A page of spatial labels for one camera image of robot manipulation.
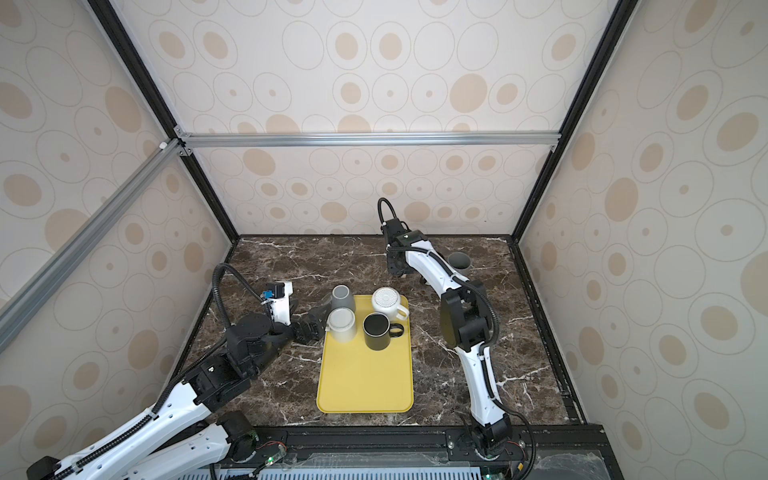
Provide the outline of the black mug white base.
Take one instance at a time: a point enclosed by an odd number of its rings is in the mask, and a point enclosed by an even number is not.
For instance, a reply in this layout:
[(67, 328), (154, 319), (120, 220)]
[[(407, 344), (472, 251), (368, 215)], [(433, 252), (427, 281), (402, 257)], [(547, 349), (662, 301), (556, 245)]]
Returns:
[(471, 258), (463, 252), (453, 252), (447, 258), (449, 265), (457, 271), (465, 271), (472, 265)]

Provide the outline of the white ribbed mug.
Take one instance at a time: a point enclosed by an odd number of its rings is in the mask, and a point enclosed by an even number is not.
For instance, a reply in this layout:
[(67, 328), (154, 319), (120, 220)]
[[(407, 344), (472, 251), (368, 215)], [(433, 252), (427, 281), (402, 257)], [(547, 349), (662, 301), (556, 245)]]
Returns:
[(405, 321), (409, 318), (409, 309), (403, 297), (394, 288), (378, 288), (372, 294), (371, 303), (374, 311), (385, 315), (390, 322)]

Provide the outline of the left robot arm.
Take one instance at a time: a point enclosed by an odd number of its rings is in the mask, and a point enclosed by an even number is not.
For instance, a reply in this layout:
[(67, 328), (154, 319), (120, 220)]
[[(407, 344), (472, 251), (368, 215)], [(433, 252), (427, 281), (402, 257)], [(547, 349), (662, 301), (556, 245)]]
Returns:
[(149, 454), (248, 390), (292, 342), (319, 340), (331, 306), (309, 310), (286, 325), (265, 313), (229, 324), (223, 337), (173, 378), (158, 400), (98, 442), (64, 459), (45, 456), (27, 469), (29, 479), (118, 479)]

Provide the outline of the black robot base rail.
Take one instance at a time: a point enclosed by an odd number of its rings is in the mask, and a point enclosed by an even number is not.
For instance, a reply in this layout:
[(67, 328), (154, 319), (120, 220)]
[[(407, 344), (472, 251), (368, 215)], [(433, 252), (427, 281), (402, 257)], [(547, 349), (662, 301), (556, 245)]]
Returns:
[[(257, 447), (286, 445), (259, 468)], [(237, 440), (222, 428), (177, 436), (120, 479), (620, 479), (599, 426), (537, 426), (496, 456), (476, 451), (461, 427), (260, 427)]]

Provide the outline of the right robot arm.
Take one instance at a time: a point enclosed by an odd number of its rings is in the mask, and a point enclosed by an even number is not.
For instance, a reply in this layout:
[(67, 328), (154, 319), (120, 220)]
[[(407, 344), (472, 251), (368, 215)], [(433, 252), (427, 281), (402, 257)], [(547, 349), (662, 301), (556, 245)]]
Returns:
[(418, 230), (392, 218), (381, 222), (388, 271), (397, 277), (417, 273), (440, 300), (440, 327), (446, 345), (459, 358), (470, 394), (470, 435), (483, 457), (498, 454), (513, 433), (511, 416), (495, 386), (490, 348), (498, 338), (498, 318), (480, 282), (469, 280)]

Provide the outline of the black mug white rim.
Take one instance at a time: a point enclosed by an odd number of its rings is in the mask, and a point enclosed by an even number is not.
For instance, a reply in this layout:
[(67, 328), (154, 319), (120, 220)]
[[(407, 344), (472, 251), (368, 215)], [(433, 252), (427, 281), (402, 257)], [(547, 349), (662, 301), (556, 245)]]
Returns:
[(363, 333), (365, 344), (370, 350), (383, 351), (389, 347), (393, 338), (405, 333), (405, 327), (392, 323), (385, 314), (374, 312), (364, 319)]

